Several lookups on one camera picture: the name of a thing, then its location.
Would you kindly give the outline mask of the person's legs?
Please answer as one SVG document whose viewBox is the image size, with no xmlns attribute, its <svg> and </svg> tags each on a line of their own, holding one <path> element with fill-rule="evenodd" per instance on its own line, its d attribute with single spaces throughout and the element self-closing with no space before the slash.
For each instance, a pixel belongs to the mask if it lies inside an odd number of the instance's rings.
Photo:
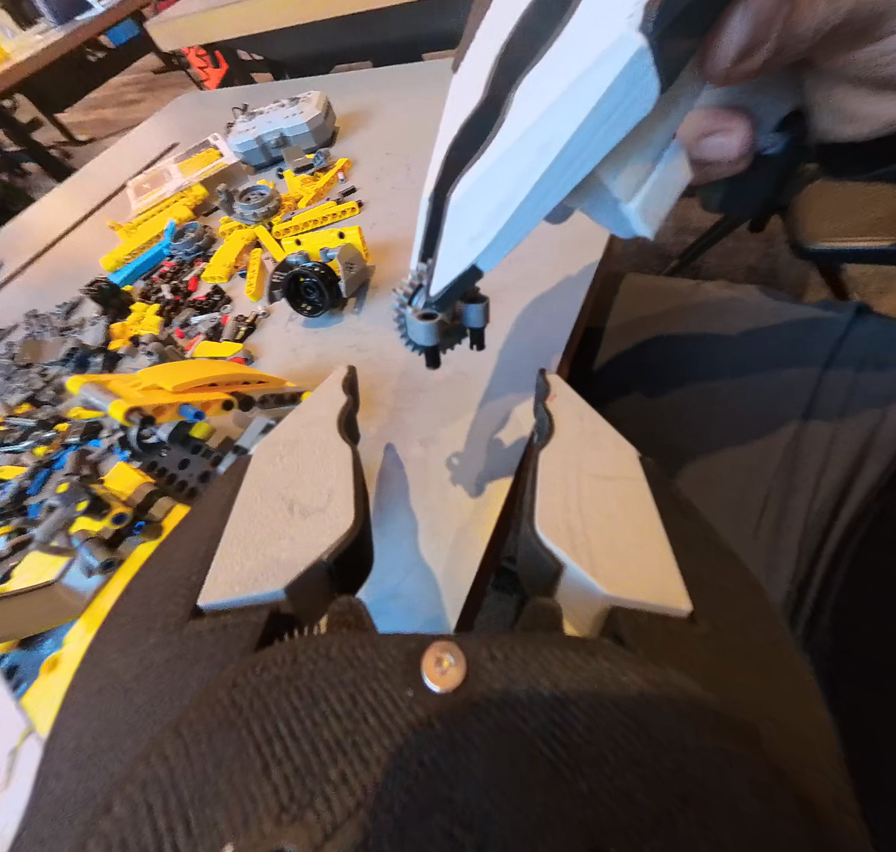
<svg viewBox="0 0 896 852">
<path fill-rule="evenodd" d="M 808 646 L 892 647 L 894 318 L 656 275 L 598 289 L 574 388 Z"/>
</svg>

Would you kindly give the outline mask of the office chair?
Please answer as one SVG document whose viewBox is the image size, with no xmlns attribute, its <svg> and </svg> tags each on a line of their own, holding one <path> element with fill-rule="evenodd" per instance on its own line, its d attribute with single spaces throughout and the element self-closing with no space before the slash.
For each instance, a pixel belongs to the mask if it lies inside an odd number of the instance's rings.
<svg viewBox="0 0 896 852">
<path fill-rule="evenodd" d="M 680 275 L 734 231 L 763 232 L 779 218 L 791 253 L 812 264 L 833 298 L 850 299 L 845 266 L 895 265 L 891 183 L 821 179 L 814 166 L 760 156 L 744 174 L 700 189 L 700 205 L 719 219 L 663 270 Z"/>
</svg>

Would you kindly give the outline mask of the wooden table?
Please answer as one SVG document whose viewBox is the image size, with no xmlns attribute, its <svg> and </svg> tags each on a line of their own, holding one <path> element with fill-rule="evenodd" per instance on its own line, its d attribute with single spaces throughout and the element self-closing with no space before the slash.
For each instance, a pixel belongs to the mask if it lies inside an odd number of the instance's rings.
<svg viewBox="0 0 896 852">
<path fill-rule="evenodd" d="M 79 146 L 90 139 L 76 136 L 57 118 L 59 114 L 149 54 L 161 60 L 163 71 L 185 72 L 180 61 L 162 51 L 146 30 L 145 10 L 150 4 L 151 0 L 103 0 L 100 10 L 33 36 L 32 48 L 2 63 L 2 134 L 17 156 L 55 179 L 73 174 L 70 164 L 36 140 L 31 125 L 20 121 L 6 105 L 14 96 L 29 101 L 64 143 Z M 112 48 L 104 37 L 106 30 L 129 17 L 140 24 L 140 38 Z"/>
</svg>

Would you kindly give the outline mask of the grey gear brick assembly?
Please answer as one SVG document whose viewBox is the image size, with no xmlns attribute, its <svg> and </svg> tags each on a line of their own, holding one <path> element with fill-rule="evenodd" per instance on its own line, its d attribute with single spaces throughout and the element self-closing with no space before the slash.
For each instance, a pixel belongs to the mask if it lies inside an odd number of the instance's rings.
<svg viewBox="0 0 896 852">
<path fill-rule="evenodd" d="M 442 355 L 464 341 L 474 352 L 485 350 L 490 298 L 474 285 L 456 300 L 434 304 L 427 297 L 430 272 L 421 265 L 409 270 L 393 289 L 392 316 L 402 344 L 435 371 L 442 365 Z"/>
</svg>

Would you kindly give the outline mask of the grey wheel hub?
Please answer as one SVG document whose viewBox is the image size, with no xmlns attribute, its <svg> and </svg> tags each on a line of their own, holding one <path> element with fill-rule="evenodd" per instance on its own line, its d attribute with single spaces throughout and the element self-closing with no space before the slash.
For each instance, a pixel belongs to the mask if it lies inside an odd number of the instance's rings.
<svg viewBox="0 0 896 852">
<path fill-rule="evenodd" d="M 222 183 L 216 188 L 218 208 L 242 225 L 270 223 L 281 210 L 280 192 L 265 183 L 254 183 L 241 189 L 231 189 Z"/>
</svg>

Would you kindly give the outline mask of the clear plastic packet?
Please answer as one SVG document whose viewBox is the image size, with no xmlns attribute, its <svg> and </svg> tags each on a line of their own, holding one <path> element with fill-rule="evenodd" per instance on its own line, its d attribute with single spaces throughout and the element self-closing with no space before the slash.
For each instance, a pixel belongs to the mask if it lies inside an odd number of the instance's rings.
<svg viewBox="0 0 896 852">
<path fill-rule="evenodd" d="M 139 215 L 237 162 L 238 157 L 225 138 L 212 133 L 131 178 L 126 184 L 131 212 Z"/>
</svg>

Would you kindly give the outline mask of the orange red object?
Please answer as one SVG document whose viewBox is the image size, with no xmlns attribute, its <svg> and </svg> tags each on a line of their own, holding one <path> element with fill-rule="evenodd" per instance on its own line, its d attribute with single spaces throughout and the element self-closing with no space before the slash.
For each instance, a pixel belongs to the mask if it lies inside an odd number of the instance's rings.
<svg viewBox="0 0 896 852">
<path fill-rule="evenodd" d="M 188 68 L 196 74 L 201 87 L 215 90 L 230 84 L 230 64 L 218 50 L 208 50 L 202 46 L 180 49 Z"/>
</svg>

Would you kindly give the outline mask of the pile of toy bricks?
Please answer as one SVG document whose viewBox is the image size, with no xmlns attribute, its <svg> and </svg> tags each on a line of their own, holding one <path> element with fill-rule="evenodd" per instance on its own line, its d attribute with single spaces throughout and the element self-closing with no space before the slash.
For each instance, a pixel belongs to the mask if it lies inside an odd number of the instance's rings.
<svg viewBox="0 0 896 852">
<path fill-rule="evenodd" d="M 2 329 L 2 599 L 69 577 L 103 580 L 178 503 L 193 506 L 252 443 L 210 444 L 210 420 L 258 416 L 277 424 L 293 408 L 161 426 L 154 442 L 70 395 L 73 375 L 135 373 L 182 360 L 253 367 L 246 339 L 267 315 L 231 312 L 222 286 L 249 267 L 246 291 L 262 292 L 264 248 L 280 231 L 232 224 L 223 240 L 193 220 L 195 184 L 151 212 L 112 225 L 125 247 L 114 270 L 50 311 L 31 310 Z"/>
</svg>

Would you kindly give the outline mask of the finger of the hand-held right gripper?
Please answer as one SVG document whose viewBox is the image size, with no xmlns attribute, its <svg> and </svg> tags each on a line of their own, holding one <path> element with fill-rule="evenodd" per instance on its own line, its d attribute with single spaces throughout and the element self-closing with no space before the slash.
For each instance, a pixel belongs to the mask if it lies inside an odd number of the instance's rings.
<svg viewBox="0 0 896 852">
<path fill-rule="evenodd" d="M 580 0 L 517 88 L 486 153 L 449 207 L 427 297 L 446 304 L 543 220 L 580 211 L 622 238 L 639 232 L 639 124 L 661 96 L 642 31 L 650 0 Z"/>
<path fill-rule="evenodd" d="M 412 267 L 441 262 L 449 207 L 493 142 L 512 98 L 580 0 L 476 0 L 442 111 L 420 204 Z"/>
</svg>

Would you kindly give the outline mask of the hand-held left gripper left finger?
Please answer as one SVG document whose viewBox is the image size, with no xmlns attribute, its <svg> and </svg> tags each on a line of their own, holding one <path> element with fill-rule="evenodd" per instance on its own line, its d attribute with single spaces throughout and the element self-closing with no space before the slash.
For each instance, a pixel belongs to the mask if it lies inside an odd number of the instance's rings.
<svg viewBox="0 0 896 852">
<path fill-rule="evenodd" d="M 274 426 L 252 423 L 198 607 L 328 607 L 361 589 L 374 553 L 359 404 L 357 369 L 342 365 Z"/>
</svg>

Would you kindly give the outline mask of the grey battery box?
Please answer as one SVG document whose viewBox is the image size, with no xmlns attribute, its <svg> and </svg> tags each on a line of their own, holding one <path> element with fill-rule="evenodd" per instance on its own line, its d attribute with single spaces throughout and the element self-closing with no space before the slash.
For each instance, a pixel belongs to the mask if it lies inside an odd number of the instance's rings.
<svg viewBox="0 0 896 852">
<path fill-rule="evenodd" d="M 260 170 L 284 162 L 288 149 L 313 154 L 329 147 L 337 131 L 330 98 L 310 91 L 258 108 L 235 108 L 225 141 L 239 161 Z"/>
</svg>

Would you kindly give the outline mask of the grey desk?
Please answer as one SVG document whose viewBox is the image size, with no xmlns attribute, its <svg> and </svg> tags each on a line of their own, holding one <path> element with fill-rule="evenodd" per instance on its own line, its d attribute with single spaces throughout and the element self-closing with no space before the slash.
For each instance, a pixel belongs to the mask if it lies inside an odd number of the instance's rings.
<svg viewBox="0 0 896 852">
<path fill-rule="evenodd" d="M 454 629 L 532 430 L 537 372 L 557 369 L 606 233 L 588 218 L 539 225 L 481 282 L 487 346 L 460 345 L 431 371 L 400 342 L 391 292 L 407 276 L 420 197 L 451 69 L 420 62 L 192 92 L 157 111 L 2 228 L 2 325 L 70 298 L 100 273 L 118 188 L 169 148 L 222 129 L 236 106 L 309 89 L 337 114 L 375 271 L 360 305 L 306 322 L 277 305 L 250 339 L 254 367 L 313 388 L 338 365 L 360 387 L 360 455 L 375 565 L 361 597 L 387 633 Z"/>
</svg>

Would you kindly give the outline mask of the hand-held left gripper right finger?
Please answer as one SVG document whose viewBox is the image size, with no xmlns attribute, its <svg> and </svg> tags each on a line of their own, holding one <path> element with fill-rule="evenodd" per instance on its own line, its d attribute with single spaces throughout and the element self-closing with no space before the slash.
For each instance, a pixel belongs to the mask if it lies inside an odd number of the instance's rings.
<svg viewBox="0 0 896 852">
<path fill-rule="evenodd" d="M 565 634 L 596 637 L 612 611 L 687 619 L 693 603 L 632 444 L 540 370 L 516 540 L 521 587 Z"/>
</svg>

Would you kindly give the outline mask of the yellow curved panel model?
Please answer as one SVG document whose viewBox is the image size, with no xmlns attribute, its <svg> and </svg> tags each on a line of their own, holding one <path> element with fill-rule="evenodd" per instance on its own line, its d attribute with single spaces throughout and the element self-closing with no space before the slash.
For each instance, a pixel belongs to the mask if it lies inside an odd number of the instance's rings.
<svg viewBox="0 0 896 852">
<path fill-rule="evenodd" d="M 310 392 L 247 365 L 223 360 L 182 360 L 135 373 L 69 377 L 66 391 L 120 425 L 134 444 L 154 442 L 168 423 L 205 422 L 255 410 L 293 408 Z"/>
</svg>

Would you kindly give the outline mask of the person's right hand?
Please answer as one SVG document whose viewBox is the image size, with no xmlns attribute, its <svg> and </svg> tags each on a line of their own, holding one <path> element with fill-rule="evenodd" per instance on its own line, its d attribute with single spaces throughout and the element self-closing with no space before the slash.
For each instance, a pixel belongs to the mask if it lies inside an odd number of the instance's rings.
<svg viewBox="0 0 896 852">
<path fill-rule="evenodd" d="M 895 0 L 735 0 L 700 52 L 718 88 L 784 70 L 827 174 L 894 177 Z"/>
</svg>

